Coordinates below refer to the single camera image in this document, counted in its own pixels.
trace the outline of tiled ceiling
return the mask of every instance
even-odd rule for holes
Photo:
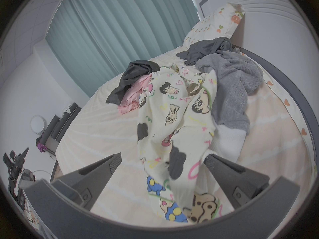
[[[30,0],[21,11],[1,46],[5,70],[0,75],[0,88],[14,69],[33,53],[34,44],[45,38],[59,2]]]

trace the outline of round white mirror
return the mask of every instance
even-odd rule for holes
[[[36,134],[41,134],[44,130],[44,120],[41,116],[35,115],[30,120],[30,128]]]

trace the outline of green curtain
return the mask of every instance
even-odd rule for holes
[[[63,0],[46,40],[91,97],[129,62],[181,46],[198,21],[192,0]]]

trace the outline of bed sheet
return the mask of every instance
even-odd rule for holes
[[[159,66],[176,63],[185,66],[176,53],[180,46],[150,59]],[[66,131],[58,149],[63,174],[94,163],[114,153],[122,154],[122,163],[102,191],[91,212],[114,221],[144,227],[185,226],[154,215],[147,195],[145,172],[137,156],[138,110],[120,115],[117,106],[106,104],[108,95],[118,86],[121,75],[102,85],[83,107]],[[265,173],[272,183],[278,176],[301,186],[293,214],[301,205],[311,185],[311,161],[299,129],[280,98],[263,82],[248,96],[246,114],[250,133],[237,163]],[[221,189],[215,193],[223,205],[231,207]]]

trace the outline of pillow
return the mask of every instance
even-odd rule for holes
[[[240,4],[227,3],[214,11],[213,14],[197,22],[186,35],[183,46],[189,48],[191,44],[198,41],[213,40],[221,36],[230,39],[244,13],[245,11]]]

